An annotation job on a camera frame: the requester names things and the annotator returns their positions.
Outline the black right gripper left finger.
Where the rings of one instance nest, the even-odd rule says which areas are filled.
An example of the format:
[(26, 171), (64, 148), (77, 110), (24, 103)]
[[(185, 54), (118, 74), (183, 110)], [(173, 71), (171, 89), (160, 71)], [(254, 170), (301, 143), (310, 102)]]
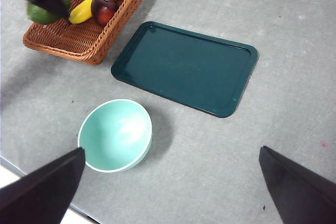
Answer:
[(1, 189), (1, 223), (60, 223), (85, 167), (81, 147)]

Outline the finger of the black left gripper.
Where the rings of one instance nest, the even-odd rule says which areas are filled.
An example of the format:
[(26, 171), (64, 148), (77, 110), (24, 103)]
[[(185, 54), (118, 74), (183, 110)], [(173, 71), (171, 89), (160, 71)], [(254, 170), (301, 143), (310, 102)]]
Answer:
[(41, 4), (27, 3), (27, 17), (31, 21), (58, 21), (69, 18), (70, 0), (42, 0)]

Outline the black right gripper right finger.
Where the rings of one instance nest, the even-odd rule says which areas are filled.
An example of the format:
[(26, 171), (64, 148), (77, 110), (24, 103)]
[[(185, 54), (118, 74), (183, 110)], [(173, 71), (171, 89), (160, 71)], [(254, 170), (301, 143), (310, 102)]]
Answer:
[(335, 223), (334, 182), (267, 146), (259, 164), (283, 223)]

